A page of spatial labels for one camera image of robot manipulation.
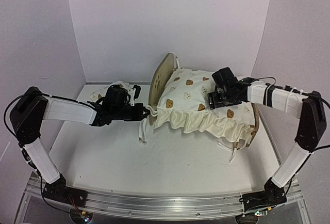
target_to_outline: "bear print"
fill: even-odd
[[[234,112],[231,109],[229,109],[227,111],[227,118],[233,118],[233,117],[234,117]]]
[[[166,100],[166,108],[169,109],[169,108],[172,108],[174,105],[173,101],[170,100],[170,99],[167,99]]]
[[[190,80],[190,79],[188,79],[188,80],[186,81],[186,86],[191,86],[192,84],[194,84],[194,81],[192,81],[192,80]]]
[[[246,106],[244,106],[244,113],[246,113],[246,114],[250,113],[249,108],[247,108]]]
[[[204,86],[202,86],[202,88],[201,88],[201,92],[202,92],[202,94],[203,94],[204,96],[207,95],[207,90],[206,90],[206,88],[205,88]]]
[[[184,100],[189,100],[191,98],[191,94],[188,92],[184,93]]]
[[[201,111],[201,110],[205,110],[205,106],[204,106],[204,104],[200,104],[200,105],[198,106],[198,111]]]

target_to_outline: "cable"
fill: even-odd
[[[67,213],[67,214],[69,214],[69,215],[75,215],[75,216],[79,216],[79,217],[81,217],[81,216],[78,215],[78,214],[70,213],[69,211],[62,210],[62,209],[59,209],[59,208],[57,208],[57,207],[55,207],[55,206],[50,205],[50,204],[46,201],[45,197],[43,196],[43,192],[42,192],[42,176],[39,175],[39,177],[40,177],[40,194],[41,194],[42,200],[43,200],[43,201],[44,201],[49,207],[52,207],[53,209],[56,209],[56,210],[59,210],[59,211],[65,212],[65,213]]]
[[[321,150],[321,149],[325,149],[325,148],[330,148],[330,145],[326,145],[326,146],[321,146],[321,147],[315,148],[314,149],[314,152],[315,151],[318,151],[318,150]]]
[[[289,189],[290,189],[291,184],[292,184],[293,177],[290,179],[290,183],[289,183],[289,186],[288,186],[288,188],[287,188],[287,191],[285,192],[285,196],[286,196],[287,193],[289,192]]]

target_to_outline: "white drawstring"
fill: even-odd
[[[146,143],[147,139],[146,139],[146,124],[148,122],[148,118],[144,118],[139,125],[139,141]]]
[[[158,116],[157,110],[155,110],[152,106],[146,105],[145,108],[148,109],[148,110],[150,110],[150,115],[151,116],[153,116],[153,117],[157,117]]]

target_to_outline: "pillow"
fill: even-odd
[[[211,110],[207,93],[216,86],[212,74],[184,68],[175,70],[159,99],[154,128],[169,122],[173,129],[183,128],[186,134],[207,131],[217,138],[236,142],[236,146],[240,140],[250,143],[255,125],[251,103]]]

